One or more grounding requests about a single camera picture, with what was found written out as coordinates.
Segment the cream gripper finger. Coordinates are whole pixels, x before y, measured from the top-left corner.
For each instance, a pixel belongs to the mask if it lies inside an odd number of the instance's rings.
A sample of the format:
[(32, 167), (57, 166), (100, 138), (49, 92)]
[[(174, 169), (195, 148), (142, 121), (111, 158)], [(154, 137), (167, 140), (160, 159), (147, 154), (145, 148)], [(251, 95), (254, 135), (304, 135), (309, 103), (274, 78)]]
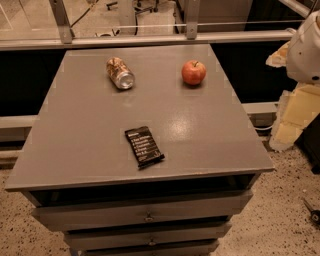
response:
[(283, 44), (278, 50), (268, 56), (265, 64), (275, 68), (285, 67), (287, 62), (288, 46), (288, 42)]
[(320, 86), (298, 83), (280, 96), (269, 145), (274, 151), (293, 146), (303, 130), (320, 114)]

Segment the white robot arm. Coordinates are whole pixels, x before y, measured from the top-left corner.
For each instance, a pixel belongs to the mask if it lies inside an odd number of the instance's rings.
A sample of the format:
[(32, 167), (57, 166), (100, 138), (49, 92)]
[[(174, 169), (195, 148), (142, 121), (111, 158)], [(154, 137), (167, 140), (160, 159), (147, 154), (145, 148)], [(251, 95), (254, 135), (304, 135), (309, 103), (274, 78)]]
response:
[(320, 114), (320, 11), (311, 13), (266, 64), (285, 67), (287, 76), (297, 82), (292, 92), (280, 96), (269, 140), (273, 150), (285, 151)]

